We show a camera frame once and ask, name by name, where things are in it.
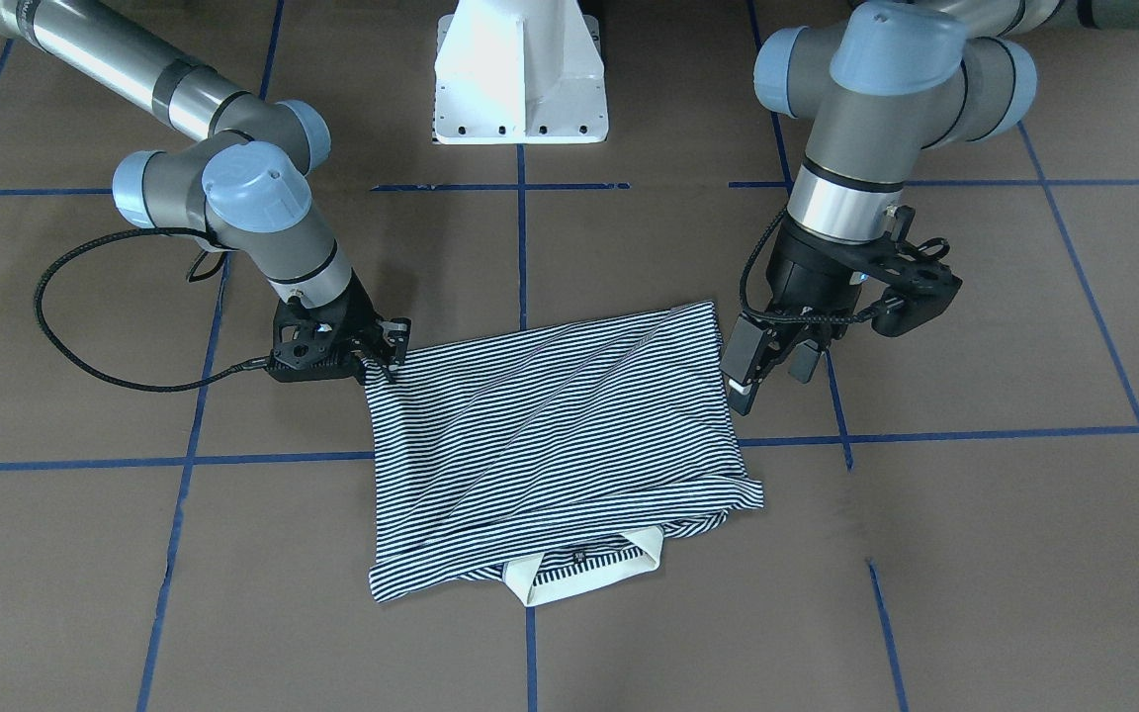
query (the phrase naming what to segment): striped shirt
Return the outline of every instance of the striped shirt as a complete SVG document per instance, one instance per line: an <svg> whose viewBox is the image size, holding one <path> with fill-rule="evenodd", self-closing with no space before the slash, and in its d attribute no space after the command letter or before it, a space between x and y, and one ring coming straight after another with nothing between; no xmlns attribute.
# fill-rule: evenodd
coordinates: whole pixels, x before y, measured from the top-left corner
<svg viewBox="0 0 1139 712"><path fill-rule="evenodd" d="M704 302L421 349L396 383L371 378L371 595L460 579L514 587L518 568L534 589L582 588L647 556L656 567L645 532L659 550L763 506L719 349Z"/></svg>

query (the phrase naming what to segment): blue tape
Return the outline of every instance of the blue tape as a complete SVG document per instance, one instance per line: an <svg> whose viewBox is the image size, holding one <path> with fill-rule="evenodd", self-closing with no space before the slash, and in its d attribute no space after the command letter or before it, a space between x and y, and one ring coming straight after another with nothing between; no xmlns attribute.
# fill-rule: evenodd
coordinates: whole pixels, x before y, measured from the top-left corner
<svg viewBox="0 0 1139 712"><path fill-rule="evenodd" d="M267 44L267 63L262 66L262 84L257 90L257 98L267 99L267 91L271 90L271 75L274 72L274 52L280 46L280 23L284 22L284 0L277 0L274 5L274 18L271 22L271 41Z"/></svg>
<svg viewBox="0 0 1139 712"><path fill-rule="evenodd" d="M539 712L539 658L534 608L525 609L525 709Z"/></svg>
<svg viewBox="0 0 1139 712"><path fill-rule="evenodd" d="M518 321L521 330L528 325L528 285L526 284L525 262L525 146L516 147L516 301L518 301Z"/></svg>
<svg viewBox="0 0 1139 712"><path fill-rule="evenodd" d="M886 643L886 658L890 660L890 677L895 681L895 698L899 699L899 712L908 712L908 690L903 689L903 671L899 665L899 649L895 649L895 631L891 630L890 612L886 611L886 598L882 595L880 581L877 578L877 565L868 559L868 578L872 579L872 598L877 600L877 620L882 625L882 639Z"/></svg>
<svg viewBox="0 0 1139 712"><path fill-rule="evenodd" d="M1044 181L1044 167L1041 165L1038 154L1035 154L1035 146L1031 144L1031 136L1026 133L1026 125L1018 123L1017 130L1023 136L1023 144L1026 145L1026 154L1031 157L1031 165L1035 166L1035 174L1040 177L1040 181ZM1080 253L1075 248L1075 240L1071 239L1071 230L1067 230L1066 221L1062 220L1060 207L1057 206L1057 198L1052 196L1052 189L1049 188L1048 182L1044 182L1043 188L1044 198L1048 198L1049 208L1052 211L1052 219L1057 221L1057 229L1062 232L1063 243L1066 244L1067 255L1071 257L1072 265L1075 267L1075 276L1080 278L1080 287L1083 288L1083 295L1089 301L1093 319L1098 321L1098 329L1101 330L1101 338L1106 343L1106 351L1111 352L1111 360L1115 365L1116 373L1120 374L1120 383L1124 386L1128 404L1133 410L1136 424L1139 424L1139 401L1136 399L1136 391L1131 387L1131 378L1128 378L1128 371L1124 369L1124 365L1122 365L1120 351L1115 347L1111 328L1107 327L1106 319L1101 314L1101 308L1098 306L1098 298L1092 292L1092 285L1089 284L1089 276L1083 270Z"/></svg>
<svg viewBox="0 0 1139 712"><path fill-rule="evenodd" d="M446 182L382 183L370 193L448 193L486 190L630 190L629 182Z"/></svg>
<svg viewBox="0 0 1139 712"><path fill-rule="evenodd" d="M837 437L842 441L842 456L846 460L846 472L855 468L855 455L851 451L851 436L846 433L846 415L842 410L842 394L837 392L837 373L833 368L833 352L823 353L823 365L828 371L828 395L833 396L833 415L837 419Z"/></svg>

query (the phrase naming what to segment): silver metal tube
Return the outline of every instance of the silver metal tube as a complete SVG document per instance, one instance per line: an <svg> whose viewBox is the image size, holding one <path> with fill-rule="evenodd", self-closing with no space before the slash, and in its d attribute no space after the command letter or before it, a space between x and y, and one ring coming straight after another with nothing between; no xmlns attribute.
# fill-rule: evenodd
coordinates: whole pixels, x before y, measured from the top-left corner
<svg viewBox="0 0 1139 712"><path fill-rule="evenodd" d="M835 243L868 243L882 235L886 208L901 190L855 190L800 169L790 190L790 216L814 235Z"/></svg>
<svg viewBox="0 0 1139 712"><path fill-rule="evenodd" d="M240 93L96 0L0 0L0 34L55 55L190 139L206 139L214 114Z"/></svg>
<svg viewBox="0 0 1139 712"><path fill-rule="evenodd" d="M1023 6L1034 3L1031 0L917 0L913 5L959 18L968 27L969 36L986 36L1008 32L1022 17Z"/></svg>
<svg viewBox="0 0 1139 712"><path fill-rule="evenodd" d="M1064 0L1042 27L1139 28L1139 0Z"/></svg>

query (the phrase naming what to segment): brown floor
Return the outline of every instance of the brown floor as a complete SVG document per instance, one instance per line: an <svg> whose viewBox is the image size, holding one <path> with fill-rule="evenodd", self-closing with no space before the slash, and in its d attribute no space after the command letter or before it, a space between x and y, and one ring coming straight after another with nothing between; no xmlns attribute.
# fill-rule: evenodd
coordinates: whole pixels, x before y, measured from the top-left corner
<svg viewBox="0 0 1139 712"><path fill-rule="evenodd" d="M765 38L846 13L611 1L611 139L519 153L429 141L449 1L115 5L320 109L319 204L416 346L704 297L730 326L809 131L775 133L754 99L752 19ZM1022 42L1041 85L1023 129L926 154L906 193L915 235L952 239L949 312L851 329L836 373L764 384L737 420L763 513L527 613L486 584L371 601L357 385L150 395L51 350L38 275L124 228L126 154L187 140L0 38L0 709L1139 709L1139 34ZM55 328L158 383L195 378L206 344L218 365L265 352L271 289L236 259L215 321L215 285L182 284L191 253L73 263Z"/></svg>

